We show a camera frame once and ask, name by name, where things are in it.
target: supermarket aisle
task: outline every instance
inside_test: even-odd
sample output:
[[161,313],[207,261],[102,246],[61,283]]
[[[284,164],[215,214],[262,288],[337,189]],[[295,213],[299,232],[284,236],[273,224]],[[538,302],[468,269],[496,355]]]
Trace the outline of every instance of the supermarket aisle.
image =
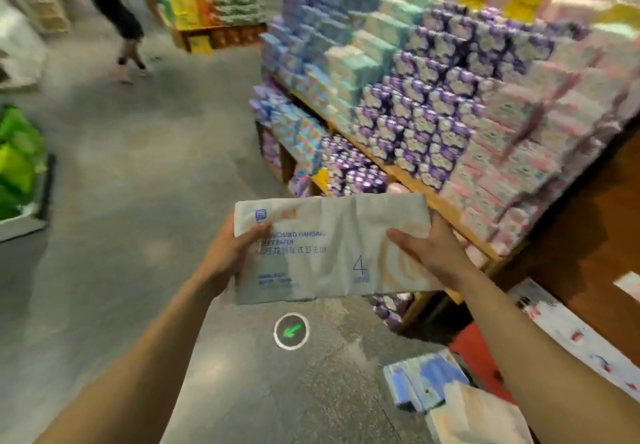
[[[99,17],[51,44],[42,91],[12,98],[42,127],[58,172],[52,228],[0,246],[0,441],[31,442],[140,335],[196,267],[236,200],[278,197],[247,105],[256,47],[190,57],[159,29],[155,73],[105,71],[116,38]],[[311,336],[271,337],[300,311]],[[429,345],[390,334],[361,298],[238,308],[205,321],[169,443],[423,443],[393,407],[380,365]]]

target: person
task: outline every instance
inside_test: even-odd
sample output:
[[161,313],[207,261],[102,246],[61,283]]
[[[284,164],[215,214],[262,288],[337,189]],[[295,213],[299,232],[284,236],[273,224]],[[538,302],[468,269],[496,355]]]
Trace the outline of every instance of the person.
[[127,71],[127,62],[132,59],[138,66],[141,76],[148,75],[148,68],[140,57],[138,47],[144,37],[140,21],[127,9],[121,0],[93,0],[98,11],[114,25],[123,39],[120,55],[114,66],[114,74],[120,83],[131,84],[131,77]]
[[[234,236],[233,213],[203,262],[137,343],[89,384],[37,444],[158,443],[180,394],[209,304],[227,287],[270,224]],[[470,262],[451,227],[432,218],[429,237],[387,236],[445,285],[461,292],[504,380],[542,444],[631,444],[640,405],[575,359]]]

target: left hand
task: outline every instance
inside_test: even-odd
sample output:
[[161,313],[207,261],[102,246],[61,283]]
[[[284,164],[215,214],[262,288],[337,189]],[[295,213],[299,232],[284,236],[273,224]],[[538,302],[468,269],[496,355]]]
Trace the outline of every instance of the left hand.
[[271,223],[256,225],[247,233],[234,236],[234,212],[227,217],[220,231],[207,249],[200,266],[192,278],[198,282],[212,285],[215,295],[222,294],[229,280],[242,267],[246,250],[260,238],[266,238],[271,232]]

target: number 4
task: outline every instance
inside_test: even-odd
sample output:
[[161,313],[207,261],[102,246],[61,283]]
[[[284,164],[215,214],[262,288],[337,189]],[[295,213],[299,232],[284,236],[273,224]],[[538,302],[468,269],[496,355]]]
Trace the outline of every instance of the number 4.
[[358,259],[356,260],[355,265],[353,266],[353,270],[360,270],[360,274],[364,275],[364,273],[367,271],[363,266],[362,266],[362,255],[360,257],[358,257]]

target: circular floor marker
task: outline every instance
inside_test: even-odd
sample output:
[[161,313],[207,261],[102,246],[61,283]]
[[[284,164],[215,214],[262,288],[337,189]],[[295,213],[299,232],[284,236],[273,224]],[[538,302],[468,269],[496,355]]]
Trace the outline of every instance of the circular floor marker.
[[273,339],[284,350],[297,350],[309,339],[309,321],[302,314],[287,313],[273,327]]

